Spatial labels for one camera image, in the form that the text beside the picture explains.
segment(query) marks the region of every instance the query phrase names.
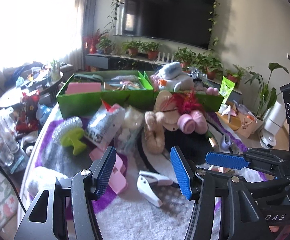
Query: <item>metal bolt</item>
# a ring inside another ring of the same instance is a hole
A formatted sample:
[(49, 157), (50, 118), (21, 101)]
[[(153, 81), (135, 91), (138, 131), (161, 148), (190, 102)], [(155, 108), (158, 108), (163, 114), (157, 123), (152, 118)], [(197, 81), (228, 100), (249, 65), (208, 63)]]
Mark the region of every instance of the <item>metal bolt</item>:
[(89, 175), (90, 173), (91, 173), (90, 170), (82, 170), (82, 171), (81, 171), (81, 175), (83, 175), (83, 176), (87, 176), (87, 175)]
[(206, 174), (206, 172), (204, 170), (197, 170), (196, 174), (199, 176), (204, 176)]
[(232, 182), (238, 183), (240, 181), (240, 179), (236, 176), (232, 177)]

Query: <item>green brush handle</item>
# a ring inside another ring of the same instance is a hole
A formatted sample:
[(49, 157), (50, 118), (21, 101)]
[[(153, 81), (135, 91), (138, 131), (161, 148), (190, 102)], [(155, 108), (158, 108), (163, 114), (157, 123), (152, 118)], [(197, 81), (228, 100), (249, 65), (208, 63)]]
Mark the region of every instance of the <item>green brush handle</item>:
[(83, 135), (84, 130), (82, 128), (74, 128), (61, 138), (61, 145), (65, 147), (73, 146), (73, 154), (78, 155), (86, 149), (86, 144), (80, 141)]

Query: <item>black tv screen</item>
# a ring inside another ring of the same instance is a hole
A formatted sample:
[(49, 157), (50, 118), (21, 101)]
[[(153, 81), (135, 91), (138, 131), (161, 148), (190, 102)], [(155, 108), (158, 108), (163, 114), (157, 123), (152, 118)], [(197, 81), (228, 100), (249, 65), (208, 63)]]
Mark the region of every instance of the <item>black tv screen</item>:
[(122, 0), (116, 35), (178, 41), (208, 49), (215, 0)]

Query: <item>trailing ivy vine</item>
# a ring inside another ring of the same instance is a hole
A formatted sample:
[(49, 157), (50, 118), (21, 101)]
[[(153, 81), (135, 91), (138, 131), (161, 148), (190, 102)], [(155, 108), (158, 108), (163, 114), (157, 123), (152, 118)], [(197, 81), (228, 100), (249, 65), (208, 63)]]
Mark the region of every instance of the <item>trailing ivy vine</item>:
[[(107, 23), (106, 24), (106, 26), (105, 26), (105, 28), (107, 27), (107, 26), (109, 26), (108, 27), (108, 29), (107, 29), (107, 31), (109, 32), (109, 31), (111, 31), (111, 30), (114, 30), (114, 28), (115, 28), (115, 21), (117, 21), (118, 19), (117, 19), (117, 8), (118, 7), (120, 7), (122, 4), (124, 4), (123, 2), (122, 2), (122, 0), (112, 0), (112, 3), (111, 3), (111, 14), (110, 15), (108, 15), (107, 16), (107, 18), (108, 19), (110, 19), (110, 22), (109, 23)], [(212, 27), (211, 28), (209, 28), (208, 29), (208, 31), (211, 33), (211, 35), (212, 35), (212, 32), (213, 32), (213, 28), (214, 28), (214, 26), (217, 24), (217, 18), (219, 17), (219, 15), (218, 14), (216, 14), (216, 8), (217, 8), (217, 6), (219, 6), (220, 5), (220, 3), (219, 2), (217, 2), (217, 1), (215, 1), (214, 2), (214, 4), (213, 4), (213, 10), (212, 11), (210, 11), (209, 12), (209, 14), (211, 15), (211, 17), (208, 19), (209, 21), (212, 21)], [(211, 44), (209, 44), (209, 51), (215, 51), (214, 50), (214, 48), (215, 48), (215, 46), (218, 44), (218, 42), (219, 42), (219, 38), (217, 37), (217, 36), (215, 36), (213, 39), (212, 39), (212, 43)]]

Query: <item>curtain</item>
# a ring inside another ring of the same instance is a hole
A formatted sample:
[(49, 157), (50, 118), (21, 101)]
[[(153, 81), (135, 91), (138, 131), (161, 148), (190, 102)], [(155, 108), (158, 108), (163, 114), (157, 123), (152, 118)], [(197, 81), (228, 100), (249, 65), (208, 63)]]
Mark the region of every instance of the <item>curtain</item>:
[[(83, 23), (90, 5), (89, 0), (0, 0), (0, 69), (53, 59), (84, 69)], [(87, 22), (93, 25), (93, 17)]]

